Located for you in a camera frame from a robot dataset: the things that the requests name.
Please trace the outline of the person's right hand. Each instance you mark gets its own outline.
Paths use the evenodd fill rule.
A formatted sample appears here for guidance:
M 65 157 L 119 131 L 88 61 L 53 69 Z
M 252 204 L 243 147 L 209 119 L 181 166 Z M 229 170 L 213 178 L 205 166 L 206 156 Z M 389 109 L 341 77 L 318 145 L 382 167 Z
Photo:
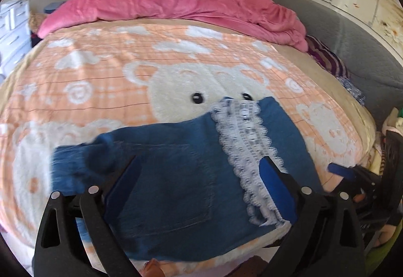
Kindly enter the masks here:
M 363 235 L 364 254 L 367 255 L 393 236 L 402 220 L 402 195 L 383 190 L 366 194 L 361 189 L 352 200 Z

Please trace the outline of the person's left hand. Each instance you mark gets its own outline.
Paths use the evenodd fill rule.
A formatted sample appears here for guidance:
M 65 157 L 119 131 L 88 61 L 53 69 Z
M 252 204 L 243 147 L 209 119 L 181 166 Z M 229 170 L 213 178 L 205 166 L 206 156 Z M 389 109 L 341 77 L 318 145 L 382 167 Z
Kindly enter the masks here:
M 140 270 L 140 274 L 142 277 L 165 277 L 165 273 L 156 259 L 146 262 Z

